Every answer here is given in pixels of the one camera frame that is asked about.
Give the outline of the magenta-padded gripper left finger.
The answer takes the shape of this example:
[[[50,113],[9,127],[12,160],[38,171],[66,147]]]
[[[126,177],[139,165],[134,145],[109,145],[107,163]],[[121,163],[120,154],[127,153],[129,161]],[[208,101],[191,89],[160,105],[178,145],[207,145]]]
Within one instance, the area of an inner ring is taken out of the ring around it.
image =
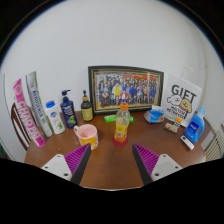
[[[79,185],[90,155],[91,146],[87,143],[66,155],[56,154],[42,169]]]

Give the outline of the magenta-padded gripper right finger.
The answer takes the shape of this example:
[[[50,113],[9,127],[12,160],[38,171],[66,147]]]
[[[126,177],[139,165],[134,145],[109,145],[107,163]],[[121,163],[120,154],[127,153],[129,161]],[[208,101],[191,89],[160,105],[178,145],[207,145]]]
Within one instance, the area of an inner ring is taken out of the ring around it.
[[[138,144],[132,146],[132,154],[135,158],[144,185],[182,169],[182,167],[169,155],[158,155]]]

